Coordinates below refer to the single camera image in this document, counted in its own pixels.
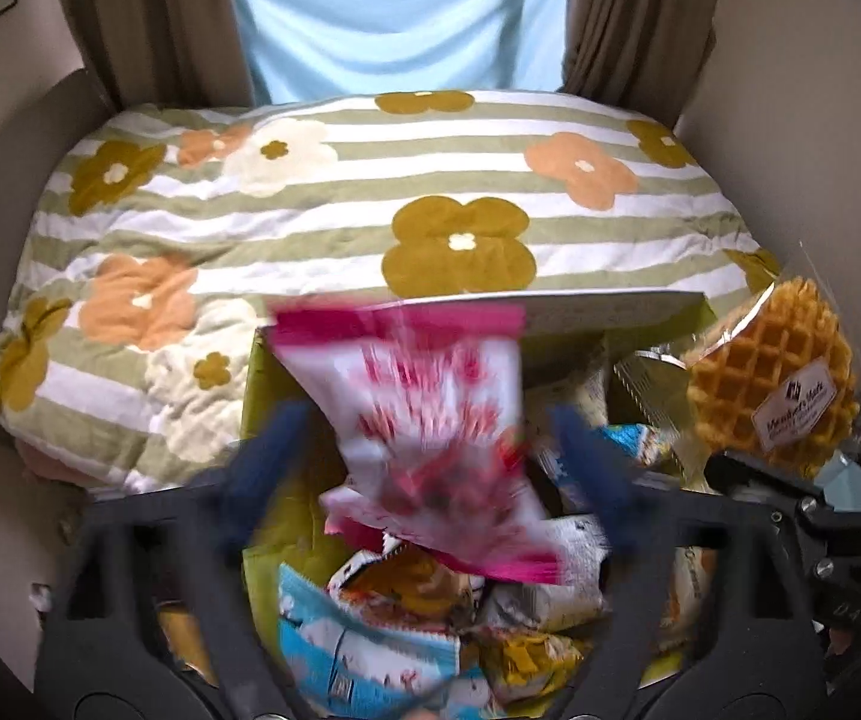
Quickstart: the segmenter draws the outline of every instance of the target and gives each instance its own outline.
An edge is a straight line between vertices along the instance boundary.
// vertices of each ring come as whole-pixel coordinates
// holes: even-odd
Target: light blue curtain
[[[566,0],[236,0],[262,101],[555,90]]]

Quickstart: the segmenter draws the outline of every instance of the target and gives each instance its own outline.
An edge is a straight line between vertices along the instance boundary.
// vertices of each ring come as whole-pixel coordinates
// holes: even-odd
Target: label
[[[836,395],[824,360],[814,360],[788,376],[754,412],[754,427],[763,451],[808,435]]]

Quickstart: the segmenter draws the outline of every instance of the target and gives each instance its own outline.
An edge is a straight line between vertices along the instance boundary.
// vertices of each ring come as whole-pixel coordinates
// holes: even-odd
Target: bed
[[[667,129],[582,98],[141,106],[47,182],[0,332],[0,424],[157,490],[239,436],[268,302],[657,287],[720,314],[774,268]]]

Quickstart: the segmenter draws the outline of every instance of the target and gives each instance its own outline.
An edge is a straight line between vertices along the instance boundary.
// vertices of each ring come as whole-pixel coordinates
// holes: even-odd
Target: waffle
[[[851,370],[854,355],[837,315],[811,279],[777,285],[740,327],[747,313],[742,307],[725,317],[701,346],[683,357],[691,371],[686,396],[695,413],[696,433],[712,451],[744,450],[813,478],[850,435],[859,411]],[[788,376],[818,358],[827,362],[835,398],[808,435],[763,452],[754,411]]]

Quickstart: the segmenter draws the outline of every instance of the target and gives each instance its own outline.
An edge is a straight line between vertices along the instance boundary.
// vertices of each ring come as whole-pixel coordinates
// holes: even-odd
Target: curtain
[[[557,90],[566,0],[236,0],[261,103]]]
[[[674,127],[712,45],[717,0],[568,0],[563,90]]]
[[[83,61],[117,108],[253,104],[233,0],[62,0]]]

